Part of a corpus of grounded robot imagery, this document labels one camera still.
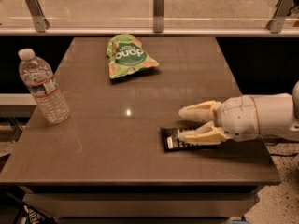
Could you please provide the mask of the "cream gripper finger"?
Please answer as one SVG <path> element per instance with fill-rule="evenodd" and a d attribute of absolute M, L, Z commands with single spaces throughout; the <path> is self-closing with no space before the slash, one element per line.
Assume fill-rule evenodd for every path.
<path fill-rule="evenodd" d="M 232 136 L 226 134 L 222 127 L 216 127 L 213 121 L 202 125 L 196 130 L 178 131 L 180 141 L 197 146 L 217 145 L 231 138 Z"/>
<path fill-rule="evenodd" d="M 179 110 L 178 114 L 183 119 L 195 119 L 200 122 L 209 122 L 217 119 L 217 111 L 220 107 L 221 102 L 211 100 L 196 105 L 185 106 Z"/>

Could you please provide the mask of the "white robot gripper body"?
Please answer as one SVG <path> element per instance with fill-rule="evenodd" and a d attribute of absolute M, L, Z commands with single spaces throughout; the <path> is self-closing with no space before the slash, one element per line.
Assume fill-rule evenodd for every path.
<path fill-rule="evenodd" d="M 240 96 L 223 102 L 217 111 L 217 126 L 223 129 L 227 139 L 236 142 L 256 139 L 259 126 L 253 99 Z"/>

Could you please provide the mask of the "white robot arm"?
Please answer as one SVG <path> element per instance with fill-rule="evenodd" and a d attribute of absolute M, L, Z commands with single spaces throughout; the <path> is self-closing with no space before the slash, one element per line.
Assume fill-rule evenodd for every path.
<path fill-rule="evenodd" d="M 232 97 L 190 105 L 179 110 L 184 119 L 196 119 L 203 125 L 196 130 L 178 131 L 178 139 L 192 145 L 216 145 L 227 140 L 254 140 L 274 135 L 299 140 L 299 82 L 292 94 Z"/>

